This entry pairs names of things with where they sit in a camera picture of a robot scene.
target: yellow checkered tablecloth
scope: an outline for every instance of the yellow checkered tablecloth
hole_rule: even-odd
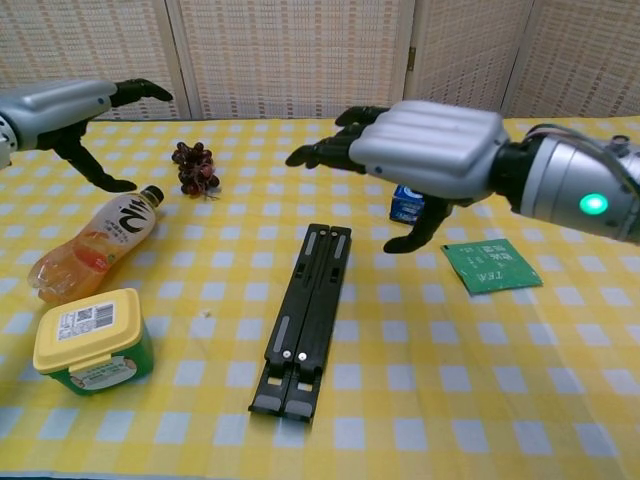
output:
[[[520,138],[539,121],[507,125]],[[640,135],[639,118],[561,123]],[[393,185],[284,166],[332,128],[90,125],[84,143],[109,172],[166,194],[151,237],[102,285],[139,290],[155,370],[92,397],[34,372],[45,308],[26,275],[111,195],[50,152],[13,158],[0,172],[0,474],[640,478],[640,250],[518,217],[496,197],[458,209],[418,253],[385,255],[408,228],[388,220]],[[180,140],[214,151],[218,200],[180,193]],[[311,222],[353,228],[353,246],[308,427],[247,407]],[[543,287],[468,296],[439,246],[496,237]]]

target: container lid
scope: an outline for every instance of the container lid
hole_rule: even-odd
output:
[[[138,292],[133,288],[60,305],[40,320],[33,366],[40,373],[90,368],[135,345],[143,330]]]
[[[153,195],[155,197],[155,199],[157,200],[157,203],[155,205],[156,207],[158,205],[160,205],[162,203],[162,201],[164,200],[164,193],[162,193],[162,190],[160,190],[155,185],[149,185],[144,190],[142,190],[142,192],[140,192],[140,193],[143,193],[143,194],[150,193],[151,195]]]

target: plastic bottle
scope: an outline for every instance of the plastic bottle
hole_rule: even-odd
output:
[[[78,235],[36,262],[29,285],[47,303],[92,295],[109,268],[149,235],[163,199],[162,191],[150,185],[109,201]]]

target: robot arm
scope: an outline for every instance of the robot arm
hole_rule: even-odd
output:
[[[500,115],[423,101],[391,109],[353,107],[334,137],[298,148],[287,165],[369,174],[424,196],[413,230],[388,241],[387,253],[425,245],[454,206],[492,193],[515,213],[640,242],[640,148],[617,135],[598,143],[556,125],[533,128],[511,142]]]
[[[82,146],[89,120],[142,97],[172,100],[169,92],[144,79],[113,83],[63,80],[29,85],[0,93],[0,169],[15,151],[52,149],[91,183],[108,192],[135,190],[116,180]]]

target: green container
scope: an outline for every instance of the green container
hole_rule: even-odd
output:
[[[33,366],[79,395],[149,373],[153,348],[138,293],[125,288],[49,310],[38,326]]]

